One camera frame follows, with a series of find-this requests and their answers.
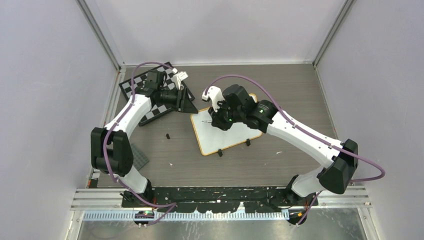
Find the yellow framed whiteboard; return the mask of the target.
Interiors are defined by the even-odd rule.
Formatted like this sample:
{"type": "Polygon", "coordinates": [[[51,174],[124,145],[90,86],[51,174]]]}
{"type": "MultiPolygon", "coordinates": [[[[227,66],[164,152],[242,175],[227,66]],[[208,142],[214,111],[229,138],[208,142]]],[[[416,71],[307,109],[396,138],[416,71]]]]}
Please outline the yellow framed whiteboard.
{"type": "Polygon", "coordinates": [[[229,130],[221,130],[213,127],[211,123],[204,123],[202,121],[211,120],[207,108],[199,110],[197,114],[192,114],[190,119],[200,153],[203,156],[221,153],[225,149],[247,143],[263,134],[260,130],[251,129],[242,122],[234,123],[229,130]]]}

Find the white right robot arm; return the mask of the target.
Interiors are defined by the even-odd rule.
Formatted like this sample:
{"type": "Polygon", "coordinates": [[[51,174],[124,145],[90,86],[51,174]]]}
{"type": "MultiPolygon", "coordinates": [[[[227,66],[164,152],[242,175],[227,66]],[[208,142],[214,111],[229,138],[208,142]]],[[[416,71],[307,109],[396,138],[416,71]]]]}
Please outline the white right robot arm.
{"type": "Polygon", "coordinates": [[[208,113],[211,125],[223,131],[236,123],[264,134],[278,137],[315,159],[320,167],[306,174],[295,175],[282,192],[284,202],[299,205],[312,193],[323,190],[344,194],[358,167],[358,144],[341,142],[307,127],[279,112],[268,100],[255,101],[244,87],[233,84],[221,90],[211,86],[202,93],[202,100],[211,102],[208,113]]]}

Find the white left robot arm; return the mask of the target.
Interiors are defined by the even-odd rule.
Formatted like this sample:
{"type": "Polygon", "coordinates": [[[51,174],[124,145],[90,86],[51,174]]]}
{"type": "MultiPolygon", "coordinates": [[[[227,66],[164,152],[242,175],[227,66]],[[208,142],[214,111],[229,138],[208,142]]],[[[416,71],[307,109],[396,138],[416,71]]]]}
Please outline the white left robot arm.
{"type": "Polygon", "coordinates": [[[165,105],[180,113],[198,113],[190,100],[183,80],[188,77],[185,71],[173,70],[171,77],[175,87],[166,89],[167,78],[164,71],[149,70],[142,86],[137,86],[125,107],[104,127],[95,127],[90,134],[91,166],[116,181],[132,189],[134,200],[141,207],[153,202],[150,181],[142,176],[134,166],[134,155],[130,146],[130,136],[141,119],[157,104],[165,105]]]}

